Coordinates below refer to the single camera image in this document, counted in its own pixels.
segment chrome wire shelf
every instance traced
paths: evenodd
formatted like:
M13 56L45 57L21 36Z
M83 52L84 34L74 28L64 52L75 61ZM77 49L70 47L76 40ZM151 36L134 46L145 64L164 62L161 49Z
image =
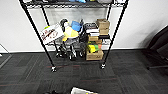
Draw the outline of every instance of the chrome wire shelf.
M124 4L116 3L98 3L98 2L87 2L87 3L79 3L79 2L57 2L57 3L33 3L28 2L24 3L28 9L38 9L38 8L109 8L109 7L123 7Z

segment white wall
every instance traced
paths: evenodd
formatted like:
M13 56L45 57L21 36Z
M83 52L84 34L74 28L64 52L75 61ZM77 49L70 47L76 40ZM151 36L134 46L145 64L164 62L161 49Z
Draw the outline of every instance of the white wall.
M144 48L159 30L168 23L168 0L129 0L123 20L118 30L112 49ZM44 51L40 42L19 4L19 0L0 0L0 43L9 52ZM109 21L110 34L113 35L122 8L113 8ZM107 9L46 9L50 24L67 18L85 22L94 22L105 18ZM30 14L40 31L45 26L42 11L31 9Z

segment floor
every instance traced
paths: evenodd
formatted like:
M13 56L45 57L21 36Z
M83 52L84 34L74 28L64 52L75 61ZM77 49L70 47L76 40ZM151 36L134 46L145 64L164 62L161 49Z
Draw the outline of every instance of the floor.
M99 68L101 61L80 57L69 61L56 58L54 52L50 55L56 72L51 72L45 53L12 54L0 69L0 94L43 94L52 90L70 94L73 87L99 94L168 94L167 69L146 68L163 60L144 50L112 50L105 69Z

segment cardboard box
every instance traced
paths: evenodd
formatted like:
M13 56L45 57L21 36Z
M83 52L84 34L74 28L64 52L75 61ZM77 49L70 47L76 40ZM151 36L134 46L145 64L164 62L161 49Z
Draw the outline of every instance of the cardboard box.
M96 44L102 44L102 40L101 39L99 39L99 40L97 40L95 42L96 42Z
M106 19L97 19L99 29L109 29L110 22Z
M99 49L99 51L95 53L89 53L89 50L86 52L86 60L102 60L103 58L103 51Z
M109 29L100 29L99 30L100 35L108 35L108 33L109 33Z
M99 39L98 36L90 36L88 35L88 41L97 41Z

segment box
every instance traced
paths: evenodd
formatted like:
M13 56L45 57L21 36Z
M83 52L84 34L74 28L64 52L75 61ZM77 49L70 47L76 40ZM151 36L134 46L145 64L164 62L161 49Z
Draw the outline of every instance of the box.
M88 35L88 41L97 41L99 39L98 36L90 36Z
M96 44L102 44L102 40L101 39L99 39L99 40L97 40L95 42L96 42Z
M99 34L100 35L108 35L109 29L100 29Z
M106 19L97 19L99 29L109 29L110 22Z
M96 23L86 23L84 24L84 29L86 30L86 33L99 33L99 28Z
M99 49L99 51L95 53L89 53L89 50L86 52L86 60L102 60L103 58L103 51Z

